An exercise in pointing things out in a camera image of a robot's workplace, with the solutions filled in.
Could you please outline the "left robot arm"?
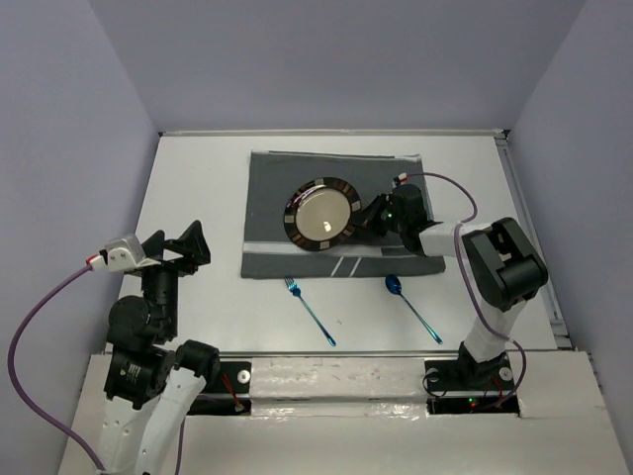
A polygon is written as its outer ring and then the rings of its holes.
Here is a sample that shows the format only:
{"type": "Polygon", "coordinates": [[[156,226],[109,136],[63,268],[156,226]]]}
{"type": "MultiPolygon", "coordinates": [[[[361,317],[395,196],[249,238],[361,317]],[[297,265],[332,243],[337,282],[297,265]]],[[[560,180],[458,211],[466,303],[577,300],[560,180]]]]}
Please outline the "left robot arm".
{"type": "Polygon", "coordinates": [[[127,235],[107,243],[91,264],[140,280],[140,292],[116,301],[108,315],[112,347],[105,416],[98,443],[102,474],[156,474],[187,413],[213,388],[217,348],[187,340],[176,350],[179,281],[211,261],[200,222],[178,238],[157,231],[146,241],[127,235]]]}

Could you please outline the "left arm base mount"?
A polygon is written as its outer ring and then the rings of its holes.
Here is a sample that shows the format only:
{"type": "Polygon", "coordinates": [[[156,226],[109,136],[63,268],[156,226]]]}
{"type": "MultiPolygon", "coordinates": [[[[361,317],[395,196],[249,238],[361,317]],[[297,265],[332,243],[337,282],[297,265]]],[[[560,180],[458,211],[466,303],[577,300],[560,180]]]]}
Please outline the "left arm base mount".
{"type": "Polygon", "coordinates": [[[250,383],[252,364],[229,360],[221,364],[219,376],[208,383],[189,409],[189,416],[233,417],[251,412],[250,383]]]}

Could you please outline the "grey striped cloth napkin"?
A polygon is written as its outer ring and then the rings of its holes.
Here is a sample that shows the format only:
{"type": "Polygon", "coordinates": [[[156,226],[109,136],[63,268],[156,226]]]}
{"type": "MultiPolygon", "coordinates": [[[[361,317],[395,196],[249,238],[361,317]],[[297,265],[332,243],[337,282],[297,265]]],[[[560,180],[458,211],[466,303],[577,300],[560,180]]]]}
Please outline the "grey striped cloth napkin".
{"type": "Polygon", "coordinates": [[[244,279],[428,276],[443,257],[405,237],[433,212],[419,155],[255,151],[250,156],[244,279]]]}

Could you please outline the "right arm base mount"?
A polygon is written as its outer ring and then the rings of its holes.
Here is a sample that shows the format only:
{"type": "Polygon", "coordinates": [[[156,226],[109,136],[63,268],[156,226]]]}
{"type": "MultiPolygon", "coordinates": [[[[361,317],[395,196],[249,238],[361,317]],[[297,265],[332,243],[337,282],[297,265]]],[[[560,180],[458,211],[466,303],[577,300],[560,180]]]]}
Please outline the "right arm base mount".
{"type": "Polygon", "coordinates": [[[461,345],[456,359],[426,360],[421,383],[432,416],[520,414],[506,352],[478,363],[461,345]]]}

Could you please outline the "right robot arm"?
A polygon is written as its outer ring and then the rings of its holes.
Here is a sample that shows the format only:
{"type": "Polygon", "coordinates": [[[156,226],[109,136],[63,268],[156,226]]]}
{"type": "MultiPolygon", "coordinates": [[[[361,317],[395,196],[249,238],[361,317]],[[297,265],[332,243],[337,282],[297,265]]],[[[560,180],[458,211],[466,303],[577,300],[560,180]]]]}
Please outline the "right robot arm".
{"type": "Polygon", "coordinates": [[[378,196],[352,219],[367,234],[399,236],[413,254],[456,259],[476,320],[445,375],[468,388],[497,375],[509,344],[526,361],[523,346],[510,333],[526,303],[549,279],[544,261],[515,219],[472,225],[477,214],[474,208],[456,223],[434,221],[419,188],[405,184],[378,196]]]}

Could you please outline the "black rimmed dinner plate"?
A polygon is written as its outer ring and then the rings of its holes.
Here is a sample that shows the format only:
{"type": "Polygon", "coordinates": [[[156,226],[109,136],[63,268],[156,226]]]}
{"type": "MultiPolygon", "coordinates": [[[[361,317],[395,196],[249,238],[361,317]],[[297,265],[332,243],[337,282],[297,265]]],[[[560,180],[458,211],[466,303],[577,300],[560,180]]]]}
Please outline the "black rimmed dinner plate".
{"type": "Polygon", "coordinates": [[[354,234],[351,217],[361,210],[361,198],[350,183],[336,177],[316,178],[300,186],[287,201],[284,231],[302,250],[330,250],[354,234]]]}

